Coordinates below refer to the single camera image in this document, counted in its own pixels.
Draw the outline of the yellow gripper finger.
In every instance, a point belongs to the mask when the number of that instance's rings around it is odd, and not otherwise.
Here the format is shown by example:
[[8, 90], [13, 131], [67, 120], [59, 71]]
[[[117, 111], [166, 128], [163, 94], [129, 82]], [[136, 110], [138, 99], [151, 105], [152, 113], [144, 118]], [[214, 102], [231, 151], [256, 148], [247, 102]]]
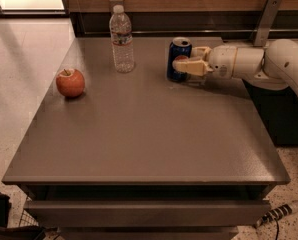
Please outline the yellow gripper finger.
[[172, 65], [179, 72], [201, 77], [213, 71], [208, 63], [203, 60], [174, 60]]
[[201, 57], [203, 60], [207, 60], [210, 52], [211, 52], [211, 48], [208, 46], [194, 47], [191, 50], [191, 56], [192, 57]]

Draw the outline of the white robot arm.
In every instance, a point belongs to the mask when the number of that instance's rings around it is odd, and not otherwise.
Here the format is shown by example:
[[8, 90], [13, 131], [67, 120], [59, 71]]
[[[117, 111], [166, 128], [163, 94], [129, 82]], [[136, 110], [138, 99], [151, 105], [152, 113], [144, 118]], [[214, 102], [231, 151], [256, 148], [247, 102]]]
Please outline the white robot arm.
[[298, 97], [298, 44], [289, 39], [275, 40], [267, 48], [196, 47], [189, 56], [180, 55], [172, 66], [181, 73], [239, 78], [268, 90], [290, 87]]

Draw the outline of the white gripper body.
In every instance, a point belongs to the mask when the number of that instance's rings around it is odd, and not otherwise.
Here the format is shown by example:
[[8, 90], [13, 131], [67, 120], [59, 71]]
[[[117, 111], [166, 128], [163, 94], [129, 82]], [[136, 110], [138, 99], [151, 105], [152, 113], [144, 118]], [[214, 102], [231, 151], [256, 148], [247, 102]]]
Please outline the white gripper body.
[[234, 46], [221, 45], [213, 48], [210, 52], [208, 63], [213, 70], [215, 78], [230, 79], [233, 76], [233, 68], [237, 48]]

